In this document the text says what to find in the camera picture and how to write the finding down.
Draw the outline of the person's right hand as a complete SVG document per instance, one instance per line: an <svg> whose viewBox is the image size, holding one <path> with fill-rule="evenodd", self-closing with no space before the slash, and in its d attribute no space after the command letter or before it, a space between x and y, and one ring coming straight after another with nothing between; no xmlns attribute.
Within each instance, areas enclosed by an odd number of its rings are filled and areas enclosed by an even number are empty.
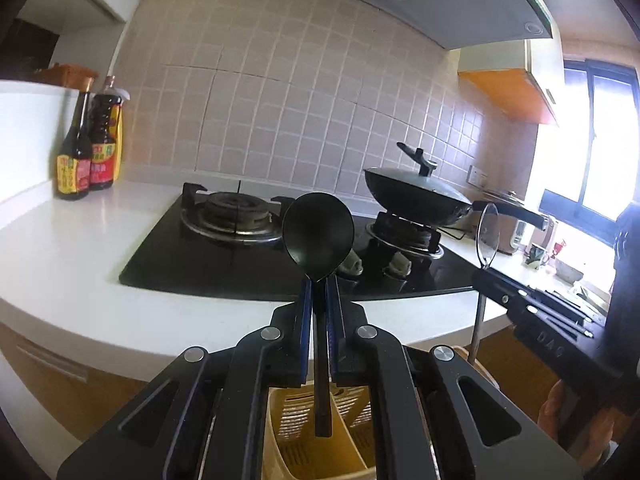
<svg viewBox="0 0 640 480"><path fill-rule="evenodd" d="M579 418L580 406L575 405L570 416L568 413L570 390L562 380L558 380L541 405L537 425L555 442L568 436L568 430L578 433L574 442L570 442L570 455L585 476L589 476L611 455L611 442L617 419L614 408L602 406L597 413L588 413L588 418Z"/></svg>

